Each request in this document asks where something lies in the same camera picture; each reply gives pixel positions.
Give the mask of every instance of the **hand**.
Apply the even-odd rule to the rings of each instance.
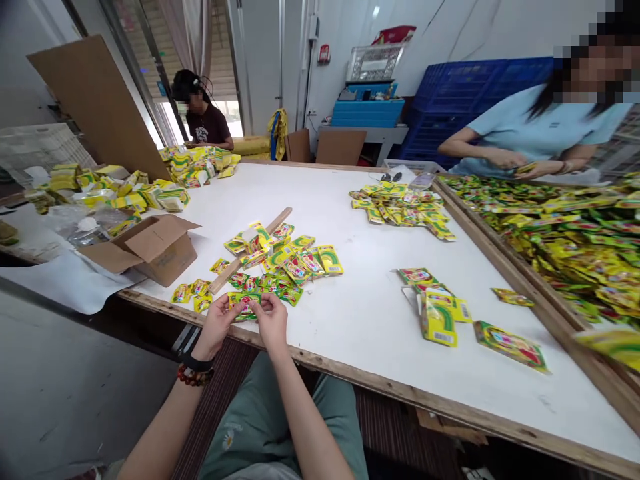
[[[272,293],[263,293],[262,302],[258,305],[252,301],[249,307],[258,317],[260,336],[265,343],[267,353],[274,356],[289,356],[287,349],[287,308],[282,301]]]
[[[222,348],[222,340],[227,336],[229,326],[240,312],[243,305],[238,303],[229,310],[229,296],[224,293],[212,302],[207,313],[205,326],[195,344],[191,356],[196,360],[211,360]]]
[[[564,164],[557,160],[546,160],[533,163],[534,167],[524,173],[516,173],[513,178],[518,180],[533,180],[544,175],[553,175],[558,173]]]
[[[485,158],[502,170],[511,170],[527,164],[524,155],[511,150],[487,147],[485,151]]]

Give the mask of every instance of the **red fire alarm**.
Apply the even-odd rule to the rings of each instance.
[[[318,54],[318,65],[326,65],[331,61],[331,52],[329,52],[328,44],[324,44],[320,47],[320,53]]]

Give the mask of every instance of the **pants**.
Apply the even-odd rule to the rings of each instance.
[[[351,384],[322,375],[313,401],[355,478],[367,480]],[[219,480],[254,463],[271,462],[301,476],[275,372],[269,356],[260,352],[218,425],[199,478]]]

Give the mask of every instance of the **open cardboard box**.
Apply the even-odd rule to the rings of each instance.
[[[133,267],[168,287],[198,257],[187,234],[198,227],[175,215],[154,215],[109,242],[78,252],[112,273]]]

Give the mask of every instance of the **barcode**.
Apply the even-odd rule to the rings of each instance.
[[[469,318],[469,310],[467,309],[467,305],[465,303],[460,302],[460,308],[462,310],[462,316],[464,318]]]
[[[442,341],[445,341],[447,343],[453,343],[453,337],[450,336],[450,335],[445,335],[444,333],[440,333],[440,332],[433,332],[433,336],[437,340],[442,340]]]

